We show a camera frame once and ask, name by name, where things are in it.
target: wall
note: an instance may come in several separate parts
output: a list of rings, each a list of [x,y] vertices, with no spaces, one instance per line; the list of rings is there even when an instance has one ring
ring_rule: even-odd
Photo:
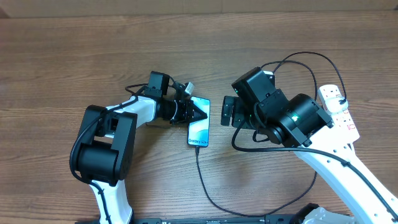
[[[0,0],[0,17],[391,10],[398,0]]]

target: power outlet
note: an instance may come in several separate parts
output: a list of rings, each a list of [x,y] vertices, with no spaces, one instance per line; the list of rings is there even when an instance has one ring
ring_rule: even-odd
[[[359,133],[354,124],[348,108],[328,108],[326,101],[331,98],[342,97],[341,92],[336,85],[324,85],[318,90],[319,97],[322,102],[323,109],[331,116],[335,126],[341,128],[343,132],[342,137],[346,139],[347,143],[353,143],[359,139]]]

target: wooden table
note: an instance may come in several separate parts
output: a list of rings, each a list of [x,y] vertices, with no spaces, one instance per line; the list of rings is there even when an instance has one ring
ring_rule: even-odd
[[[200,163],[214,201],[251,214],[288,202],[310,185],[313,170],[292,153],[235,151],[234,129],[220,125],[220,113],[235,79],[302,50],[337,64],[361,134],[356,153],[398,195],[397,12],[0,20],[0,223],[98,218],[91,189],[69,171],[70,149],[88,105],[127,100],[123,88],[147,82],[151,70],[191,81],[194,95],[211,100],[210,145]],[[319,85],[339,84],[321,57],[294,59],[312,67]],[[284,65],[276,79],[288,98],[313,95],[305,68]],[[186,128],[137,130],[126,179],[136,217],[232,217],[205,197],[186,134]],[[243,131],[238,144],[254,146],[251,134]],[[280,213],[309,202],[349,212],[318,178],[308,195]]]

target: white power strip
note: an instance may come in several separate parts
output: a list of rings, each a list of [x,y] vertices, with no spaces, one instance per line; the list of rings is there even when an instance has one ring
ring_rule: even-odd
[[[323,109],[331,116],[335,126],[341,128],[344,132],[342,136],[354,150],[353,142],[359,139],[359,133],[354,124],[354,120],[348,111],[348,102],[341,105],[338,102],[343,99],[338,86],[324,85],[318,90]]]

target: phone screen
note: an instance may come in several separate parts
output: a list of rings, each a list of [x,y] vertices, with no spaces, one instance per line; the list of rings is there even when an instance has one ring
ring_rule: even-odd
[[[191,97],[193,104],[207,114],[207,119],[192,122],[188,127],[188,144],[207,147],[209,145],[210,100]]]

